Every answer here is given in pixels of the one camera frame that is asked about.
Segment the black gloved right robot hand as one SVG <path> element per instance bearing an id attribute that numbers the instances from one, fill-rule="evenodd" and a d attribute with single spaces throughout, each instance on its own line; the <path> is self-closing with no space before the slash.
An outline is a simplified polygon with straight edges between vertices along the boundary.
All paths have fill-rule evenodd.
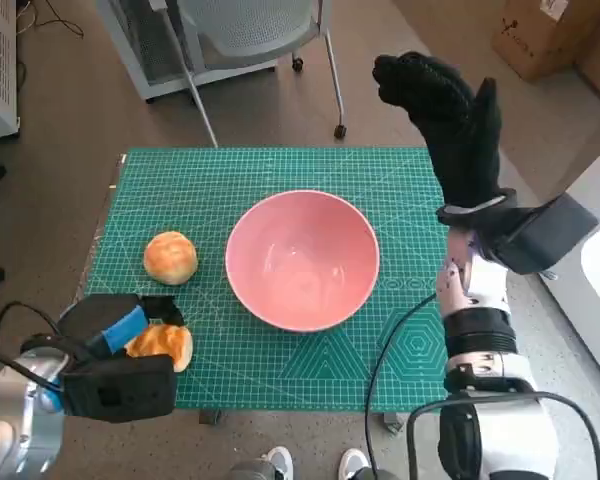
<path id="1" fill-rule="evenodd" d="M 472 209 L 502 194 L 493 78 L 474 92 L 456 69 L 416 51 L 378 56 L 372 75 L 380 99 L 404 109 L 423 136 L 447 205 Z"/>

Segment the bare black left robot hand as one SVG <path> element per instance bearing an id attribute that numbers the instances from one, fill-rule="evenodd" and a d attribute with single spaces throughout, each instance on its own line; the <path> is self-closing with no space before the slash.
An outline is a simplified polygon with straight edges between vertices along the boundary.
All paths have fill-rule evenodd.
<path id="1" fill-rule="evenodd" d="M 69 307 L 58 320 L 62 335 L 81 342 L 98 359 L 122 350 L 142 334 L 152 319 L 184 326 L 173 295 L 97 293 Z"/>

